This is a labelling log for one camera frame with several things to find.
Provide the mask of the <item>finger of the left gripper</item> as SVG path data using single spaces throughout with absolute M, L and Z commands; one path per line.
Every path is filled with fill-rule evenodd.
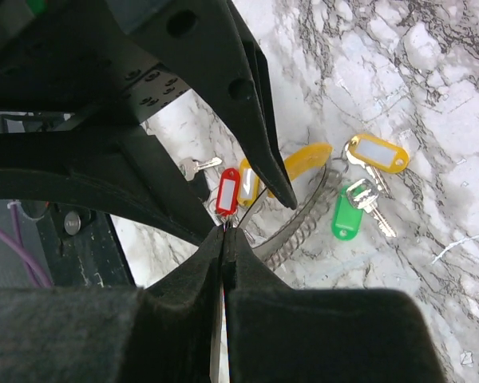
M 277 144 L 267 63 L 230 1 L 121 1 L 119 26 L 193 89 L 279 202 L 297 204 Z

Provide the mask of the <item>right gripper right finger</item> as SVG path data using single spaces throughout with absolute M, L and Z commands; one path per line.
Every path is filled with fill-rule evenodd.
M 229 375 L 234 382 L 443 382 L 424 318 L 389 289 L 296 290 L 224 235 Z

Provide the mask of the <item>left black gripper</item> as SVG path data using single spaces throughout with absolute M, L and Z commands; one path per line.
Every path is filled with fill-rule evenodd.
M 142 123 L 187 86 L 133 39 L 160 1 L 0 1 L 0 113 L 62 116 L 0 133 L 0 199 L 103 211 L 200 244 L 213 221 Z

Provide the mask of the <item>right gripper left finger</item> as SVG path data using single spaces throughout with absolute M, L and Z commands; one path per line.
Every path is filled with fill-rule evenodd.
M 0 382 L 215 382 L 224 231 L 147 289 L 0 289 Z

